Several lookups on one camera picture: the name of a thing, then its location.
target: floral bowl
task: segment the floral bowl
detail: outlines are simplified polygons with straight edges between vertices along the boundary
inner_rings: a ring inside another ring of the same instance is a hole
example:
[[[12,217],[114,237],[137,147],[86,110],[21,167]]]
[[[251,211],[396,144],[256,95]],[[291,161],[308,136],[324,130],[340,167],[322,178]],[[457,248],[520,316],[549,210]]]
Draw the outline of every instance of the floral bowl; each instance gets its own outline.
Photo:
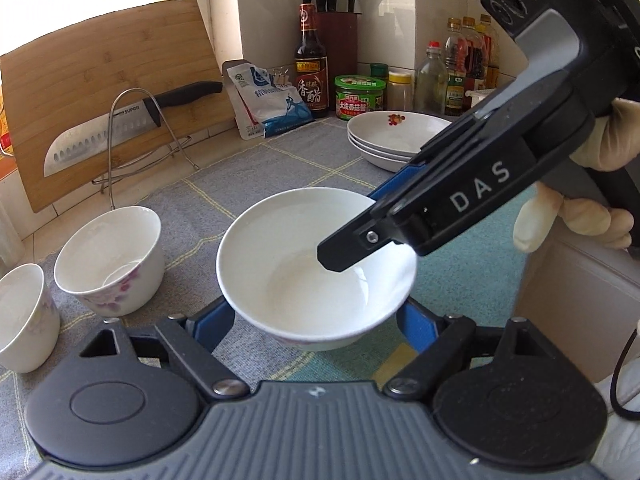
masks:
[[[60,251],[56,285],[100,316],[130,314],[149,301],[162,282],[160,232],[160,218],[146,207],[123,207],[98,216]]]

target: bamboo cutting board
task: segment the bamboo cutting board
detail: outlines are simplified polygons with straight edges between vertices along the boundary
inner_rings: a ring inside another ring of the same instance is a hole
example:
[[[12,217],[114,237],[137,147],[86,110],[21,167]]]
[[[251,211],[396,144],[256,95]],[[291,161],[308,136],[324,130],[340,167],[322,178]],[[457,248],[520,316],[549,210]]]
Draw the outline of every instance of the bamboo cutting board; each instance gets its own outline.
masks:
[[[0,70],[15,160],[34,212],[107,171],[103,152],[45,178],[44,159],[59,134],[108,113],[128,88],[159,94],[222,81],[196,0],[118,10],[62,28],[0,57]],[[143,97],[132,92],[118,106]],[[163,112],[178,138],[234,119],[226,92]],[[170,141],[162,124],[116,146],[113,163]]]

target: finger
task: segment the finger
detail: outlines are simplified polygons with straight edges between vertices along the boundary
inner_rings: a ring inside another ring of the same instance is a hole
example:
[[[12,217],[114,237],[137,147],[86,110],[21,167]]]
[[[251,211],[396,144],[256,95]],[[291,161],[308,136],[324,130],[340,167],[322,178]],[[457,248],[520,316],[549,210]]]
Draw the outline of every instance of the finger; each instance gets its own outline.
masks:
[[[613,171],[626,166],[640,153],[640,104],[616,99],[608,117],[597,118],[587,141],[571,160],[584,168]]]
[[[613,240],[607,244],[604,244],[605,247],[609,249],[626,249],[631,245],[631,235],[627,233],[623,237],[618,238],[617,240]]]
[[[604,234],[611,225],[611,214],[603,205],[588,198],[564,199],[558,213],[574,233],[586,236]]]
[[[611,209],[611,225],[604,234],[594,236],[594,240],[601,244],[615,242],[628,234],[634,226],[634,217],[626,209]]]
[[[545,241],[562,207],[564,197],[557,191],[536,183],[536,195],[520,209],[513,225],[513,244],[519,251],[532,253]]]

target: yellow lid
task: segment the yellow lid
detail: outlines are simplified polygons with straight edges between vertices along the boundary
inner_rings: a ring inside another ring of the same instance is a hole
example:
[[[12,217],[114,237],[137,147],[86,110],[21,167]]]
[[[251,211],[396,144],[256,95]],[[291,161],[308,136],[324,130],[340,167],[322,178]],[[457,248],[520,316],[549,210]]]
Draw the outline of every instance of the yellow lid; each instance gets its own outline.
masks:
[[[407,72],[389,72],[390,83],[411,84],[411,74]]]

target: knife block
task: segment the knife block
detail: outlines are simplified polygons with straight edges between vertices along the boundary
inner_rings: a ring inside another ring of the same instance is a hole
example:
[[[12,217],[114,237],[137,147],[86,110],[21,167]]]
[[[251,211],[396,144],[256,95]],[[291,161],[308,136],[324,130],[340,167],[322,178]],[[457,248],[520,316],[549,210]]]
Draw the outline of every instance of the knife block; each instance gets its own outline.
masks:
[[[329,110],[335,110],[335,77],[358,73],[358,15],[355,12],[318,12],[316,19],[318,37],[326,49]]]

